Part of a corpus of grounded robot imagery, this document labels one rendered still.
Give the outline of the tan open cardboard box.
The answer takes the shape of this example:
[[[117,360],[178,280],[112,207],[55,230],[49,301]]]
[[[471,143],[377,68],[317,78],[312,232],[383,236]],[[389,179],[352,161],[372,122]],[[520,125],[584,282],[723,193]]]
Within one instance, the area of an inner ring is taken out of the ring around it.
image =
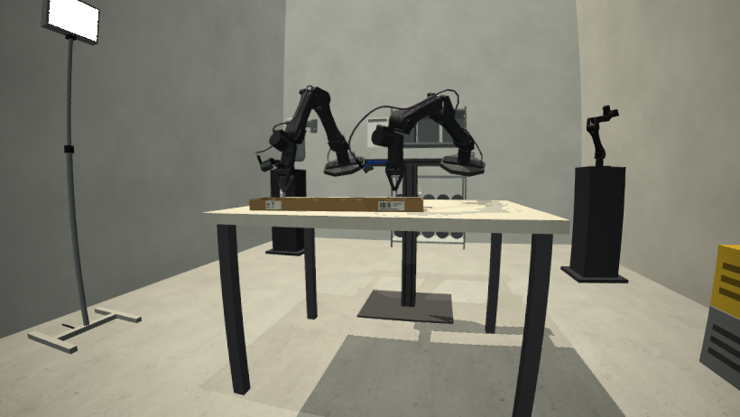
[[[413,199],[413,200],[408,200]],[[260,198],[250,210],[423,212],[422,198]]]

